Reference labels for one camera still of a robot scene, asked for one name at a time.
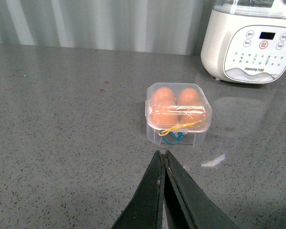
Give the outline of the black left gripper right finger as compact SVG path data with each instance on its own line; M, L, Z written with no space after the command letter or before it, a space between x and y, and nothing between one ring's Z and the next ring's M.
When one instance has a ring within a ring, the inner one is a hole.
M167 150L164 154L164 199L170 229L237 229Z

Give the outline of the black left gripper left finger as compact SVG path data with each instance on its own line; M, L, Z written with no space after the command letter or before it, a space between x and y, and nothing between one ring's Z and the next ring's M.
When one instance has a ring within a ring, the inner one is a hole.
M134 196L112 226L113 229L160 229L163 220L165 166L156 151Z

